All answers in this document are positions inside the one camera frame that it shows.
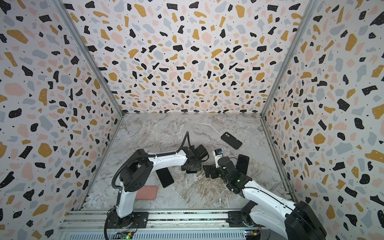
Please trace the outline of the silver edged phone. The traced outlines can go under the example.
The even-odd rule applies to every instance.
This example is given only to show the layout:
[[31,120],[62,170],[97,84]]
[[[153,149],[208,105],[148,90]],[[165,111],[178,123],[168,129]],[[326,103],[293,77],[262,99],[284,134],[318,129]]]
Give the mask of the silver edged phone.
[[156,170],[156,173],[163,188],[167,188],[175,182],[168,168]]

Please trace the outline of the pink phone case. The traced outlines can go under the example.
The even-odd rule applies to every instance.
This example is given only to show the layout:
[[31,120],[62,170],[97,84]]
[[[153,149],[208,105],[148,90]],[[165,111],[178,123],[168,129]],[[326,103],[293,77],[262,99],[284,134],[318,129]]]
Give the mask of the pink phone case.
[[136,201],[153,201],[156,199],[158,193],[157,186],[143,186],[137,191]]

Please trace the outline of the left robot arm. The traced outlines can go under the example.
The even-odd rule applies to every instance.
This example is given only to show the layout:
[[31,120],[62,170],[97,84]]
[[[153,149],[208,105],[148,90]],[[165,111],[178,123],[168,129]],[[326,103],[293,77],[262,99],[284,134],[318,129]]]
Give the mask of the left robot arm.
[[119,191],[116,212],[120,219],[131,216],[137,192],[145,185],[152,172],[180,166],[187,174],[202,170],[202,163],[208,160],[207,149],[199,145],[196,149],[182,147],[173,152],[147,153],[137,150],[114,174],[112,188]]

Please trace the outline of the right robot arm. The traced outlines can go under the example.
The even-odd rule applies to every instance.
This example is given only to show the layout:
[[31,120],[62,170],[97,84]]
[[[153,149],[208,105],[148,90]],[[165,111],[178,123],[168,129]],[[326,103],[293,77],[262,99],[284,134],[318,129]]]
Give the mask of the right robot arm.
[[228,157],[216,165],[203,166],[207,178],[220,178],[234,194],[254,203],[245,209],[243,222],[269,228],[287,240],[324,240],[327,232],[312,208],[303,201],[295,203],[268,191],[251,177],[239,172]]

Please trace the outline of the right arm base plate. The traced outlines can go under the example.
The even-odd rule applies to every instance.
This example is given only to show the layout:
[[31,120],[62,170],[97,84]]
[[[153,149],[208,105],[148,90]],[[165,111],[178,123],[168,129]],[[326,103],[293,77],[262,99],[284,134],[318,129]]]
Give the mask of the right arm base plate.
[[249,213],[244,211],[229,211],[226,222],[231,228],[254,227],[255,223]]

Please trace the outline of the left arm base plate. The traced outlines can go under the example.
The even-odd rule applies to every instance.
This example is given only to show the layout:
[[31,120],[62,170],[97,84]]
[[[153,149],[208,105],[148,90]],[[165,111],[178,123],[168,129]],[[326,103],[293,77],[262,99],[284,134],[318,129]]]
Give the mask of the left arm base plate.
[[105,229],[145,229],[148,219],[148,212],[132,212],[130,215],[120,218],[116,210],[113,210],[107,215]]

